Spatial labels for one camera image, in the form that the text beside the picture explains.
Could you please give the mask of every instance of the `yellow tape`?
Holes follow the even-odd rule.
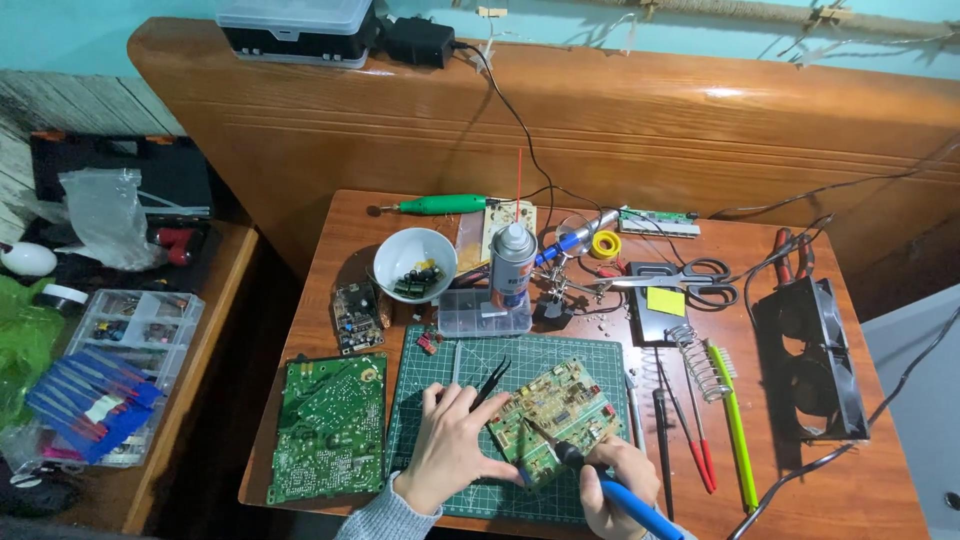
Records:
[[[613,231],[601,231],[593,236],[590,253],[596,258],[614,258],[623,244]]]

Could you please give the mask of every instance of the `white bowl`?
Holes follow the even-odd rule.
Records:
[[[420,262],[432,258],[444,272],[444,278],[426,289],[423,298],[406,298],[394,292],[396,282],[417,267]],[[373,276],[384,287],[384,292],[405,304],[425,304],[440,296],[453,282],[457,271],[457,251],[453,244],[440,233],[430,229],[404,229],[391,234],[373,258]]]

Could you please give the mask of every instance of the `hand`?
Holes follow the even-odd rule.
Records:
[[[437,396],[443,395],[437,403]],[[456,382],[444,390],[434,382],[423,390],[423,418],[410,466],[397,475],[394,492],[419,514],[431,515],[447,499],[478,479],[523,485],[515,466],[480,452],[477,434],[510,394],[501,392],[469,411],[477,390]]]
[[[616,436],[605,438],[587,455],[587,465],[610,465],[618,481],[641,501],[653,505],[660,491],[654,464],[638,448]],[[580,470],[580,503],[587,525],[606,540],[639,540],[646,530],[619,507],[604,502],[600,478],[593,467]]]

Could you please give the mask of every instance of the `red straw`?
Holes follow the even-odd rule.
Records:
[[[516,152],[516,221],[520,221],[520,168],[523,166],[523,147]]]

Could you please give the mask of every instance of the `black power adapter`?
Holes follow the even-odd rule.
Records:
[[[383,49],[396,61],[443,69],[453,56],[454,40],[451,26],[404,17],[397,19],[387,32]]]

